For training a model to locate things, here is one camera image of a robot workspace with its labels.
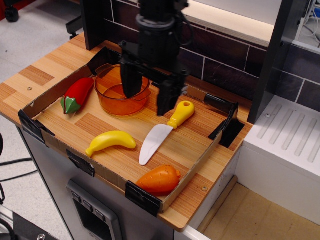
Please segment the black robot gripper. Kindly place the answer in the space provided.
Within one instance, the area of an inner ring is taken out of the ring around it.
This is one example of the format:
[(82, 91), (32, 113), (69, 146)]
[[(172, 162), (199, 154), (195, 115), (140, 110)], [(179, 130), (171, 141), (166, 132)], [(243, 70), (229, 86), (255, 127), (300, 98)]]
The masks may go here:
[[(124, 95), (129, 99), (140, 93), (143, 70), (159, 68), (178, 76), (187, 73), (177, 57), (182, 43), (186, 0), (140, 0), (136, 16), (138, 43), (121, 41), (120, 76)], [(173, 110), (181, 95), (179, 84), (162, 83), (158, 86), (157, 115)]]

